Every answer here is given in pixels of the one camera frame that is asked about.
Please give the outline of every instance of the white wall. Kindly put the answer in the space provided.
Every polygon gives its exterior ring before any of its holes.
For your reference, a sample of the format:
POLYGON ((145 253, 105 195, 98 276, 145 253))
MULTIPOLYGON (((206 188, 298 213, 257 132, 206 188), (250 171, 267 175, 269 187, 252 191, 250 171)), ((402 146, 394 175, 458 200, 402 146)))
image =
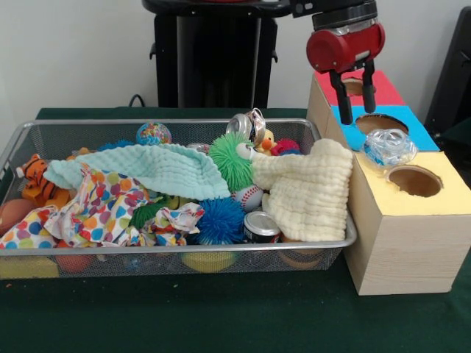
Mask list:
MULTIPOLYGON (((378 0, 384 70, 424 119, 465 0, 378 0)), ((305 107, 311 19, 281 18, 270 107, 305 107)), ((148 60, 153 14, 139 0, 0 0, 0 148, 41 107, 115 107, 140 93, 157 104, 148 60)))

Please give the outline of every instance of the yellow toy duck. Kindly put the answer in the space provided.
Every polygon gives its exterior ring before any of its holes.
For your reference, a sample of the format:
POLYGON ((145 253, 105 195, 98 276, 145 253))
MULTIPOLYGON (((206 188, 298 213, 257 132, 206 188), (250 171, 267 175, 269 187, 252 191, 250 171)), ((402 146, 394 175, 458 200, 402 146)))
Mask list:
POLYGON ((270 149, 275 147, 277 143, 275 142, 275 137, 273 135, 273 132, 270 130, 266 129, 265 130, 265 135, 263 136, 263 141, 260 145, 256 146, 255 149, 257 152, 263 153, 267 156, 271 156, 272 153, 270 152, 270 149))

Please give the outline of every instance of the googly eye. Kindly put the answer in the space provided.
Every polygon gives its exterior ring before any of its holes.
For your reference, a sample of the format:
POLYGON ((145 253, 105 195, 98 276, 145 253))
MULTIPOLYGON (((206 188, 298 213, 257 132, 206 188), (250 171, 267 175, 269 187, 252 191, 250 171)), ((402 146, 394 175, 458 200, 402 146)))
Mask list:
POLYGON ((235 150, 237 151, 239 157, 244 158, 245 160, 251 160, 253 154, 255 153, 254 149, 246 143, 238 144, 235 150))

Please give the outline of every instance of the wire mesh basket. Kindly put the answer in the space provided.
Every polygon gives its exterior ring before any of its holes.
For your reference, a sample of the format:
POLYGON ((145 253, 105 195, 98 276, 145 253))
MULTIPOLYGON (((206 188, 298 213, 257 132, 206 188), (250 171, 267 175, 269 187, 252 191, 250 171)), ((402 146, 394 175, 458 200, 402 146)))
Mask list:
MULTIPOLYGON (((228 120, 158 120, 172 133, 173 142, 212 143, 225 133, 228 120)), ((21 197, 26 182, 16 167, 34 153, 46 160, 63 160, 72 151, 94 150, 117 140, 134 140, 145 120, 33 121, 17 128, 0 157, 2 202, 21 197)), ((267 119, 277 139, 291 138, 307 154, 319 137, 303 119, 267 119)), ((0 279, 36 277, 102 277, 215 272, 325 270, 342 248, 356 240, 347 217, 343 241, 316 243, 238 244, 223 246, 153 246, 86 249, 2 249, 0 279)))

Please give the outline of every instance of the tiger toy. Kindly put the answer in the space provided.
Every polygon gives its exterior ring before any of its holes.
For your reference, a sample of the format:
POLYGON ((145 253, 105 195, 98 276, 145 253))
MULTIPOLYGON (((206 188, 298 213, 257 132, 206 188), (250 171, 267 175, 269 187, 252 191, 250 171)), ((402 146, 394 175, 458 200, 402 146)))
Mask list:
POLYGON ((34 154, 28 162, 16 168, 16 174, 19 178, 25 177, 29 180, 25 188, 39 187, 44 200, 52 199, 57 189, 54 183, 44 178, 47 167, 46 161, 42 160, 39 154, 34 154))

